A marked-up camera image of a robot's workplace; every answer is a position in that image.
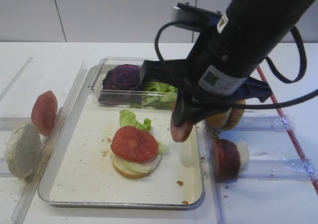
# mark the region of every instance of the purple cabbage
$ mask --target purple cabbage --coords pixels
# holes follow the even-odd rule
[[[137,65],[123,64],[108,71],[103,80],[103,90],[142,91],[143,86],[140,84],[139,67]],[[98,102],[105,105],[140,105],[141,97],[129,94],[101,93]]]

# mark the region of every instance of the red tomato slice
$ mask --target red tomato slice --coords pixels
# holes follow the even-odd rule
[[[115,133],[110,148],[127,161],[145,162],[157,154],[158,143],[149,132],[124,126]]]

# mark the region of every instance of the white tray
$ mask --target white tray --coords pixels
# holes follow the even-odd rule
[[[123,109],[98,106],[95,96],[79,95],[40,182],[43,201],[59,207],[156,209],[186,209],[200,203],[204,188],[196,129],[186,142],[174,142],[170,111],[129,108],[140,122],[151,119],[151,133],[170,151],[148,177],[132,180],[115,171],[110,140],[120,128]]]

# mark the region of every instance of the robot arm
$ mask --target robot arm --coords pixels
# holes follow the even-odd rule
[[[177,21],[163,26],[155,39],[159,61],[144,61],[141,81],[165,82],[179,88],[172,114],[176,127],[186,121],[195,124],[209,116],[224,113],[230,107],[274,108],[271,105],[238,105],[234,102],[254,97],[264,102],[269,98],[272,94],[269,85],[250,75],[264,59],[271,63],[267,55],[290,31],[301,42],[298,47],[304,69],[296,80],[285,78],[283,82],[292,83],[304,76],[306,55],[294,26],[314,1],[232,0],[223,15],[178,4],[174,8]],[[159,52],[159,37],[170,25],[200,32],[184,60],[165,61]],[[316,95],[318,90],[311,94],[311,98]],[[296,100],[285,106],[300,102]]]

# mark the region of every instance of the black cable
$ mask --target black cable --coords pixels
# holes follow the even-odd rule
[[[288,78],[284,77],[277,70],[274,63],[272,62],[272,60],[269,57],[265,58],[265,60],[267,61],[268,65],[269,65],[270,70],[275,75],[275,77],[277,77],[283,83],[287,83],[287,84],[291,84],[291,83],[300,81],[304,77],[304,75],[306,73],[306,69],[307,69],[307,58],[306,58],[306,52],[305,52],[302,37],[301,37],[298,29],[295,26],[291,29],[290,32],[292,33],[294,40],[296,42],[298,52],[299,52],[299,58],[300,58],[300,67],[299,67],[299,73],[298,73],[297,77],[294,80],[289,80]]]
[[[156,54],[159,58],[159,60],[162,62],[162,64],[164,64],[167,68],[169,68],[161,53],[160,53],[160,50],[159,50],[159,46],[158,46],[158,42],[159,42],[159,38],[162,34],[162,32],[169,26],[171,25],[176,25],[176,24],[185,24],[185,25],[190,25],[190,26],[202,26],[202,24],[198,23],[198,22],[195,22],[195,21],[189,21],[189,20],[179,20],[179,21],[173,21],[173,22],[170,22],[170,23],[167,23],[165,24],[163,27],[160,28],[160,30],[158,31],[157,35],[156,35],[156,38],[155,38],[155,51],[156,51]],[[301,57],[301,60],[304,59],[304,56],[306,53],[305,53],[305,49],[302,50],[302,47],[303,46],[303,43],[301,41],[301,44],[302,44],[302,47],[300,47],[300,42],[299,42],[299,38],[297,37],[297,34],[295,33],[295,30],[293,30],[294,35],[295,35],[295,41],[299,48],[299,53],[302,54],[302,57]],[[241,104],[236,104],[236,103],[231,103],[231,102],[226,102],[224,101],[223,99],[220,99],[220,98],[216,98],[216,97],[212,97],[212,96],[209,96],[209,102],[212,102],[212,103],[215,103],[216,105],[222,105],[222,106],[227,106],[227,107],[231,107],[231,108],[237,108],[237,109],[250,109],[250,110],[267,110],[267,109],[279,109],[279,108],[284,108],[284,107],[288,107],[288,106],[293,106],[293,105],[297,105],[297,104],[300,104],[300,103],[303,103],[305,101],[308,101],[314,97],[318,96],[318,89],[317,90],[314,90],[304,96],[301,96],[301,97],[298,97],[298,98],[295,98],[293,100],[289,100],[289,101],[285,101],[285,102],[281,102],[281,103],[275,103],[275,104],[264,104],[264,105],[241,105]]]

